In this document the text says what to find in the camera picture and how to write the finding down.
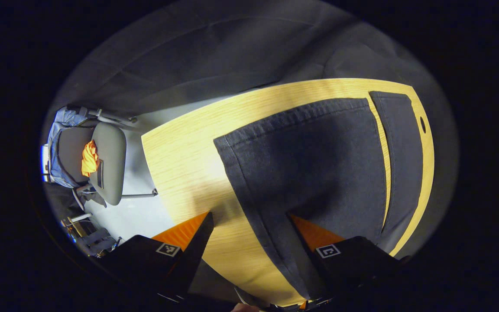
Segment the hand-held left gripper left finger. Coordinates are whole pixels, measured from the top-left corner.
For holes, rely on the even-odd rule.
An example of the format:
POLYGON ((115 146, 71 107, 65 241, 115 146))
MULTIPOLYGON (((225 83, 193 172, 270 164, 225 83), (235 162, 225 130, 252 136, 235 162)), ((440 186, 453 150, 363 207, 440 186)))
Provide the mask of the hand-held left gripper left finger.
POLYGON ((129 288, 180 302, 188 293, 213 229, 212 213, 204 212, 154 237, 132 236, 97 263, 129 288))

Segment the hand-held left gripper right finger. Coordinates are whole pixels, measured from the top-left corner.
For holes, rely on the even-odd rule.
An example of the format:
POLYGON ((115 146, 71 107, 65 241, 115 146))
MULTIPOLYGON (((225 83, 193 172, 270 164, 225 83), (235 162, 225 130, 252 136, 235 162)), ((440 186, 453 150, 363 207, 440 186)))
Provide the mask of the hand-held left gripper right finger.
POLYGON ((343 238, 297 215, 289 219, 308 262, 305 272, 321 295, 349 296, 402 270, 401 260, 365 237, 343 238))

